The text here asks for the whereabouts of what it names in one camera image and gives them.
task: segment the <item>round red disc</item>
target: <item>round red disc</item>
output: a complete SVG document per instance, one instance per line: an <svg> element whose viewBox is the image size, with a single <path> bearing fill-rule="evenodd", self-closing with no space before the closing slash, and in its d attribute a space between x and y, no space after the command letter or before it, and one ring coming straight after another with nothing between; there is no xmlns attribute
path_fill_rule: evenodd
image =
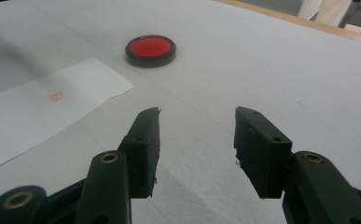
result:
<svg viewBox="0 0 361 224"><path fill-rule="evenodd" d="M175 44L162 35L143 35L125 48L128 61L140 67L160 67L174 59Z"/></svg>

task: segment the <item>sheet of paper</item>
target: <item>sheet of paper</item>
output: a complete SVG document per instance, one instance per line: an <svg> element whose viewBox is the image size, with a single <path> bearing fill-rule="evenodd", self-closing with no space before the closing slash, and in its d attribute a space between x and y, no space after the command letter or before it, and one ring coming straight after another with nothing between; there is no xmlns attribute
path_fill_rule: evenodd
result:
<svg viewBox="0 0 361 224"><path fill-rule="evenodd" d="M0 164L46 141L133 88L97 59L0 92Z"/></svg>

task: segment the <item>white tabletop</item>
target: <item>white tabletop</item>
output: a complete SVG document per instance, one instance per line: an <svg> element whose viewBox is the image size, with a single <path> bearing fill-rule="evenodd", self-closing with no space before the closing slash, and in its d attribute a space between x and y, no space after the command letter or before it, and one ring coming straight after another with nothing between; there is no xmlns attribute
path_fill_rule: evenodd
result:
<svg viewBox="0 0 361 224"><path fill-rule="evenodd" d="M137 68L140 35L177 46L166 66ZM48 195L117 149L136 115L158 106L154 196L132 200L133 223L285 223L281 200L260 200L236 165L235 108L254 108L293 141L330 158L361 189L361 43L208 0L12 0L0 3L0 91L89 58L134 88L0 166L0 194Z"/></svg>

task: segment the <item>table surface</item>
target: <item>table surface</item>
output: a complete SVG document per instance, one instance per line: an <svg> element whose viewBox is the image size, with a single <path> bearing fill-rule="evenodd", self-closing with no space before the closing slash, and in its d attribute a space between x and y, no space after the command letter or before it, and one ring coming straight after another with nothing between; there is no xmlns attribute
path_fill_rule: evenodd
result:
<svg viewBox="0 0 361 224"><path fill-rule="evenodd" d="M176 58L125 61L140 35L166 35ZM0 91L98 58L134 88L0 166L0 194L48 195L87 175L136 118L158 106L154 197L132 200L133 223L285 223L281 200L260 200L236 164L239 105L263 113L293 151L330 158L361 189L361 42L208 0L13 0L0 3Z"/></svg>

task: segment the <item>red writing on paper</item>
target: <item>red writing on paper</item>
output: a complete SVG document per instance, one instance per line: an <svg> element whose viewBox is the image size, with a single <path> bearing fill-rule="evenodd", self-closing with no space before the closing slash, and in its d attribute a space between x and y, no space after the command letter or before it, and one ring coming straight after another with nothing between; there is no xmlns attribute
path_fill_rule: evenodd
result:
<svg viewBox="0 0 361 224"><path fill-rule="evenodd" d="M52 102L58 102L60 101L61 99L63 99L64 97L64 94L63 92L61 91L58 91L56 93L53 93L49 96L49 100L52 101Z"/></svg>

